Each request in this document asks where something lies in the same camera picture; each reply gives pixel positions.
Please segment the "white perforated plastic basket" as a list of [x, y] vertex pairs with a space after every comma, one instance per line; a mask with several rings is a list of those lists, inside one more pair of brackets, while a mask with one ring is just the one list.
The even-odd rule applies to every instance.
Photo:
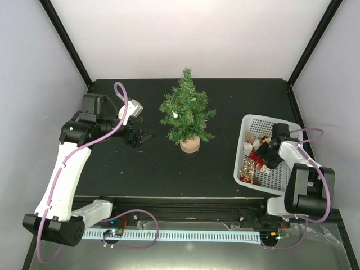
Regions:
[[246, 132], [253, 133], [256, 139], [259, 139], [261, 135], [270, 136], [272, 134], [272, 127], [276, 123], [287, 124], [289, 126], [289, 131], [291, 132], [292, 137], [295, 137], [300, 141], [303, 139], [302, 131], [300, 131], [301, 127], [296, 123], [262, 115], [245, 115], [242, 119], [238, 138], [233, 177], [239, 185], [269, 194], [283, 196], [285, 194], [287, 183], [291, 174], [291, 169], [284, 161], [282, 161], [276, 169], [271, 170], [269, 173], [256, 170], [255, 175], [259, 179], [259, 185], [246, 183], [240, 180], [240, 170], [244, 165], [244, 161], [248, 161], [249, 159], [248, 156], [244, 153]]

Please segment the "small green christmas tree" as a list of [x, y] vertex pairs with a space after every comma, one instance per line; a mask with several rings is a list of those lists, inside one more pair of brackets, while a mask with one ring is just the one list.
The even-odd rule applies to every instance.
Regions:
[[217, 112], [208, 109], [207, 93], [196, 90], [190, 68], [183, 70], [172, 92], [164, 95], [159, 110], [165, 114], [160, 123], [171, 126], [167, 137], [175, 144], [192, 140], [195, 136], [204, 142], [214, 138], [214, 135], [202, 128], [202, 123], [215, 117]]

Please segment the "red star ornament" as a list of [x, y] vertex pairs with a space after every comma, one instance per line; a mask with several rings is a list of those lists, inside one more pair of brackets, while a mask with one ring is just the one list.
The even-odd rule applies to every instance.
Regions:
[[262, 167], [264, 165], [264, 161], [262, 160], [261, 156], [257, 155], [254, 149], [252, 149], [248, 158], [254, 162], [255, 166]]

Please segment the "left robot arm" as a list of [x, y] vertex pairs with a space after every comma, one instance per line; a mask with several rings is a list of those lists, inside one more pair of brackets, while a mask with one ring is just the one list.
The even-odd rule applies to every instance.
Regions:
[[142, 105], [129, 100], [118, 109], [103, 94], [85, 94], [82, 108], [61, 128], [56, 164], [48, 187], [33, 214], [24, 216], [22, 225], [37, 241], [75, 246], [84, 232], [99, 222], [115, 224], [121, 211], [110, 198], [100, 197], [94, 202], [73, 210], [75, 190], [82, 170], [94, 144], [111, 137], [123, 137], [126, 144], [136, 148], [154, 134], [134, 129], [131, 124], [140, 122]]

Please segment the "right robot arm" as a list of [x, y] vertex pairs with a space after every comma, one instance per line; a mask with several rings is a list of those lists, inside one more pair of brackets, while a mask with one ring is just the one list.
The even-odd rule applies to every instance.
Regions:
[[276, 169], [284, 161], [291, 169], [285, 194], [268, 199], [266, 207], [255, 213], [257, 223], [263, 227], [270, 226], [276, 217], [322, 223], [331, 211], [334, 170], [320, 165], [305, 151], [303, 144], [309, 139], [300, 141], [290, 133], [288, 124], [275, 123], [270, 143], [263, 143], [255, 151], [267, 168]]

